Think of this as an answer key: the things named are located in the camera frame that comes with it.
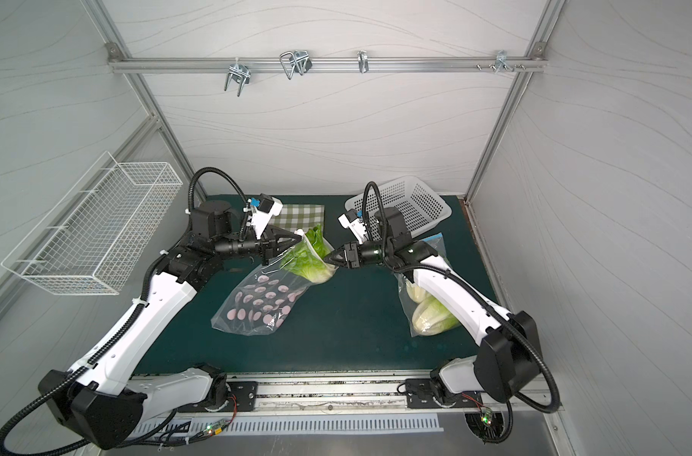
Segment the chinese cabbage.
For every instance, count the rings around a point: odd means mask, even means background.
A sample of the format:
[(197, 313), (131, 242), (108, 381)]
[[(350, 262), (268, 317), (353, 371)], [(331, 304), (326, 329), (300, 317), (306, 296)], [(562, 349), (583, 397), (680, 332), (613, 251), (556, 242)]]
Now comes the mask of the chinese cabbage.
[(304, 239), (283, 256), (281, 268), (313, 284), (325, 283), (336, 273), (336, 266), (324, 258), (333, 248), (323, 237), (322, 225), (318, 224), (304, 233)]
[(405, 288), (410, 300), (412, 300), (412, 302), (416, 304), (421, 304), (431, 296), (431, 294), (427, 292), (425, 289), (415, 285), (409, 280), (405, 281)]
[(412, 327), (417, 336), (436, 336), (460, 326), (459, 320), (434, 296), (416, 307)]

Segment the clear blue-zip zipper bag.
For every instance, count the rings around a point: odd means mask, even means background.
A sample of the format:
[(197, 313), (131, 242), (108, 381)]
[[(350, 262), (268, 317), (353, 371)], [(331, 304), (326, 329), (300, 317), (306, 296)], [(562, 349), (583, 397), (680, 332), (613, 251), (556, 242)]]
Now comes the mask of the clear blue-zip zipper bag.
[(403, 313), (412, 337), (437, 336), (461, 325), (432, 294), (414, 285), (405, 275), (395, 275)]

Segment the pink-dotted zipper bag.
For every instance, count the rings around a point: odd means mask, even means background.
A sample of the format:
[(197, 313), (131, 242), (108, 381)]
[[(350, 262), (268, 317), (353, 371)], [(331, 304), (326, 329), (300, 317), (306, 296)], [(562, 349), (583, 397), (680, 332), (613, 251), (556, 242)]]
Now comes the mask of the pink-dotted zipper bag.
[(237, 336), (270, 336), (283, 326), (296, 302), (319, 285), (281, 268), (285, 253), (255, 268), (233, 289), (212, 317), (213, 329)]

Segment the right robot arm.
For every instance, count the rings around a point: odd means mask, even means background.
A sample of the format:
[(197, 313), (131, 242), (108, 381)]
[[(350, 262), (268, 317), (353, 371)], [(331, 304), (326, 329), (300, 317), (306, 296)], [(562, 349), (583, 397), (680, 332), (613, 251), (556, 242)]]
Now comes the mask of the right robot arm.
[(525, 312), (511, 313), (477, 292), (452, 271), (433, 245), (412, 238), (398, 209), (379, 210), (376, 220), (382, 235), (375, 241), (361, 212), (342, 214), (338, 221), (356, 239), (334, 250), (324, 261), (346, 269), (382, 264), (436, 298), (467, 330), (478, 354), (456, 358), (433, 370), (435, 397), (443, 401), (464, 391), (483, 391), (502, 404), (516, 398), (536, 410), (545, 408), (522, 393), (537, 376), (547, 373), (532, 317)]

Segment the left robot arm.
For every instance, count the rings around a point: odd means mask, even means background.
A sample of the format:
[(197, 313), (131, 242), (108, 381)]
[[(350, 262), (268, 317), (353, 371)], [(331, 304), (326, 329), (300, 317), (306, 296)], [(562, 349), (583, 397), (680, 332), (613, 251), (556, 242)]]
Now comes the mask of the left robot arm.
[(148, 349), (171, 320), (232, 258), (268, 261), (302, 239), (271, 225), (283, 203), (268, 195), (248, 201), (245, 234), (225, 201), (189, 209), (190, 226), (146, 273), (144, 289), (130, 309), (69, 370), (52, 370), (39, 384), (55, 419), (82, 436), (84, 444), (111, 450), (123, 444), (142, 421), (180, 407), (220, 410), (228, 402), (226, 374), (207, 364), (160, 377), (131, 381)]

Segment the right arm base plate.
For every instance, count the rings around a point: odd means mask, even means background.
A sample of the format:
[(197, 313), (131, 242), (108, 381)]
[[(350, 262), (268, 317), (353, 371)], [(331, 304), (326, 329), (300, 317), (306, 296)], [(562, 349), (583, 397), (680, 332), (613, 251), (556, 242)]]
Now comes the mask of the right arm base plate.
[(404, 396), (408, 410), (481, 410), (479, 391), (450, 393), (438, 387), (430, 378), (408, 378), (397, 386), (397, 393)]

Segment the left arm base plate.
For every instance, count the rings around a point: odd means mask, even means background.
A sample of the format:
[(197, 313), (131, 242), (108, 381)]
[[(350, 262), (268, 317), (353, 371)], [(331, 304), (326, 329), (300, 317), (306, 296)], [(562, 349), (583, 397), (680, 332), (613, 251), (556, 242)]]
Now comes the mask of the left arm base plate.
[(197, 403), (181, 406), (182, 413), (252, 412), (259, 384), (255, 381), (219, 382)]

